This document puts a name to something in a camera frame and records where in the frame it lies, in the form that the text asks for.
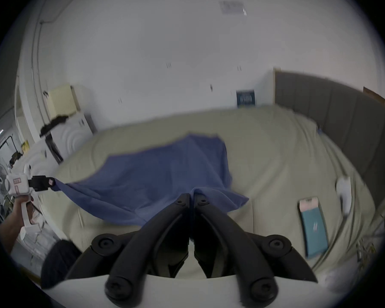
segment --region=upholstered headboard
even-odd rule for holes
[[[360,173],[378,207],[385,198],[385,105],[327,79],[274,74],[275,103],[321,126]]]

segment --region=blue towel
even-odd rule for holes
[[[70,184],[56,179],[52,189],[105,221],[142,226],[183,193],[203,194],[225,213],[236,210],[248,198],[230,186],[224,142],[189,135],[167,146],[110,156],[91,177]]]

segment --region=human hand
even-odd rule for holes
[[[29,196],[27,195],[16,197],[13,204],[13,212],[8,217],[8,218],[12,218],[13,222],[19,225],[20,227],[24,226],[23,216],[21,213],[21,204],[24,202],[27,202],[28,200],[29,200]],[[27,208],[27,214],[29,216],[29,219],[31,220],[33,216],[34,206],[31,203],[27,203],[26,208]]]

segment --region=label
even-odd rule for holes
[[[255,105],[255,93],[251,91],[237,91],[237,106]]]
[[[221,11],[224,15],[245,15],[247,12],[241,1],[220,1]]]

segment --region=mattress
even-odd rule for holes
[[[76,182],[91,176],[109,155],[169,144],[188,133],[218,135],[227,148],[232,190],[250,200],[229,214],[247,232],[280,234],[305,256],[297,203],[316,196],[321,205],[328,250],[307,260],[315,272],[333,268],[369,229],[375,205],[359,173],[341,150],[308,118],[277,105],[175,115],[96,134],[64,161],[55,177]],[[343,218],[335,192],[338,177],[352,183],[352,208]],[[85,250],[98,234],[122,234],[137,226],[113,225],[85,212],[62,192],[40,194],[52,223]]]

